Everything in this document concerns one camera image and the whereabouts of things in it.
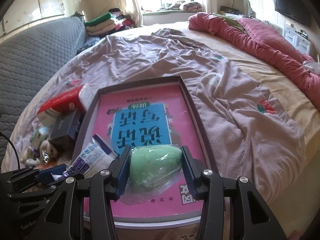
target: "pink blanket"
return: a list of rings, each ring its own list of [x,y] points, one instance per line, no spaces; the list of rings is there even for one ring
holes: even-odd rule
[[[239,22],[248,34],[228,25],[219,17],[200,12],[189,18],[189,29],[217,35],[242,51],[276,67],[320,110],[320,77],[309,73],[302,66],[304,60],[313,59],[294,49],[276,30],[273,31],[271,26],[252,19],[241,19]]]

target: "metal bolt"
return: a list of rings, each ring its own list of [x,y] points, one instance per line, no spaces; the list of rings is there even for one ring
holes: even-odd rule
[[[103,171],[100,171],[100,174],[101,174],[102,176],[108,176],[108,175],[110,174],[110,171],[108,171],[108,170],[103,170]]]
[[[67,178],[66,179],[66,183],[68,183],[68,184],[70,184],[70,183],[72,183],[72,182],[74,182],[75,181],[75,178],[74,177],[70,177],[70,178]]]
[[[247,183],[249,180],[247,177],[245,176],[241,176],[240,179],[239,179],[242,183]]]
[[[204,173],[204,175],[207,175],[207,176],[210,176],[213,174],[212,170],[208,170],[208,169],[204,170],[203,173]]]

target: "white drawer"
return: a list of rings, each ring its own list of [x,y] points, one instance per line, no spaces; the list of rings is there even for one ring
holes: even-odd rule
[[[302,53],[309,54],[310,52],[310,41],[298,37],[296,49]]]
[[[289,32],[289,31],[287,31],[287,30],[284,30],[283,36],[284,36],[284,38],[285,38],[287,41],[289,41],[293,46],[296,45],[296,37],[297,37],[297,36],[296,36],[294,33]]]

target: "gray quilted headboard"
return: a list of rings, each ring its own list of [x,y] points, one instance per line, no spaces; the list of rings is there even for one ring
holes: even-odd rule
[[[10,137],[23,109],[84,44],[82,19],[67,17],[24,30],[0,43],[0,130]],[[0,138],[0,165],[7,141]]]

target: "red box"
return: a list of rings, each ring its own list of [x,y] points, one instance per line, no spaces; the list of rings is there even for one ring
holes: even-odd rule
[[[37,117],[43,126],[54,125],[57,117],[78,108],[84,115],[92,100],[93,92],[88,84],[81,85],[46,101],[39,109]]]

